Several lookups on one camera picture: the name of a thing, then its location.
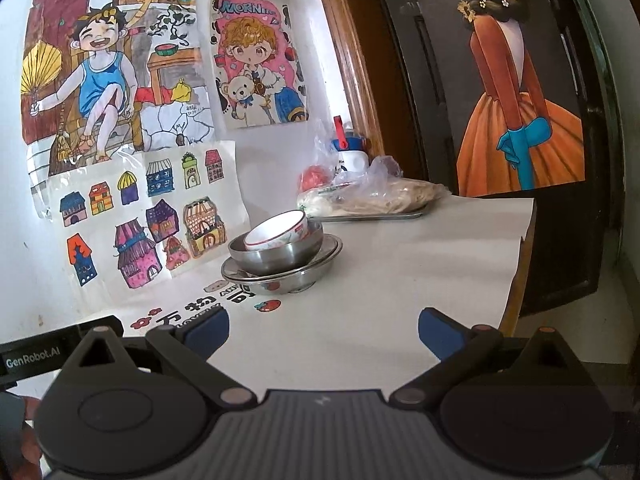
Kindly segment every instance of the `colorful house drawing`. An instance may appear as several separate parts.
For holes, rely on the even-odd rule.
[[[118,270],[129,288],[139,288],[162,270],[155,242],[145,235],[138,219],[116,227]]]
[[[198,173],[198,161],[193,153],[185,153],[182,158],[182,169],[184,170],[184,187],[196,187],[200,185],[200,174]]]
[[[96,184],[89,192],[89,201],[91,203],[91,214],[98,215],[113,207],[113,199],[111,191],[106,182]]]
[[[226,242],[225,225],[218,216],[218,209],[206,196],[184,207],[184,225],[187,229],[187,243],[194,258]]]
[[[84,197],[77,191],[62,197],[60,200],[60,212],[62,213],[65,227],[85,220],[86,207],[84,206]]]
[[[146,225],[156,243],[160,243],[180,230],[178,212],[160,200],[155,207],[146,210]]]
[[[146,169],[146,189],[149,196],[174,190],[174,170],[168,158],[149,163]]]
[[[162,250],[166,253],[166,268],[169,270],[177,269],[177,267],[191,259],[187,249],[182,246],[180,240],[175,236],[169,236],[164,241]]]
[[[218,150],[209,150],[205,154],[204,165],[207,168],[210,184],[225,177],[222,173],[222,158],[220,158]]]
[[[74,266],[80,286],[84,286],[94,279],[98,273],[91,259],[91,249],[82,240],[79,233],[76,233],[66,241],[66,250],[69,256],[69,263]]]
[[[125,171],[118,181],[118,190],[122,205],[127,205],[138,200],[138,184],[136,176],[130,171]]]

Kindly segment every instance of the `cartoon boy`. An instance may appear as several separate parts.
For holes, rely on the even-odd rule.
[[[244,64],[240,75],[251,78],[255,93],[267,98],[273,96],[277,119],[271,114],[271,105],[266,108],[272,123],[305,121],[305,107],[300,96],[287,87],[282,74],[272,72],[262,64],[275,59],[278,42],[276,33],[257,18],[245,16],[230,20],[223,30],[222,48],[225,53]]]
[[[118,115],[130,118],[138,81],[133,65],[122,52],[110,48],[127,35],[124,12],[112,3],[101,9],[89,9],[80,16],[71,33],[71,48],[89,53],[66,79],[55,94],[51,94],[31,106],[31,115],[58,106],[80,87],[79,108],[86,118],[79,149],[87,152],[94,144],[92,131],[102,119],[98,130],[96,162],[109,160],[107,141],[118,122]]]

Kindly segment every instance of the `blue tank top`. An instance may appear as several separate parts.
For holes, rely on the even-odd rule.
[[[120,85],[122,88],[122,94],[126,96],[127,85],[120,69],[120,63],[122,62],[122,53],[116,52],[116,57],[107,68],[100,72],[94,71],[89,64],[89,60],[85,59],[82,62],[84,68],[84,81],[80,85],[80,100],[79,108],[83,117],[87,117],[94,107],[96,101],[100,98],[105,88],[110,84]],[[122,100],[119,112],[124,110],[126,98]]]

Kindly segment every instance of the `sunflower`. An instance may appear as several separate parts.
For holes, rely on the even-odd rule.
[[[458,10],[462,12],[466,19],[469,20],[469,23],[473,22],[473,20],[476,18],[476,12],[471,8],[469,2],[460,2],[458,4]]]

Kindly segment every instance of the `cartoon girl drawing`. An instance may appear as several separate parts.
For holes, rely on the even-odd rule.
[[[473,31],[471,51],[485,90],[458,155],[460,195],[584,180],[580,119],[545,99],[524,45],[528,1],[462,1],[458,10]]]
[[[255,93],[266,99],[265,111],[271,124],[305,121],[305,106],[298,93],[287,87],[282,74],[264,65],[278,53],[275,31],[257,18],[243,16],[230,20],[222,36],[225,54],[242,63],[239,75],[250,78]]]
[[[94,145],[92,131],[102,120],[98,130],[96,162],[109,160],[107,141],[118,116],[130,118],[138,90],[138,80],[130,60],[122,52],[111,49],[128,31],[124,12],[109,3],[101,9],[90,9],[74,23],[70,46],[89,54],[55,94],[33,104],[31,115],[36,116],[64,102],[76,88],[80,87],[79,108],[86,118],[79,149],[88,152]]]

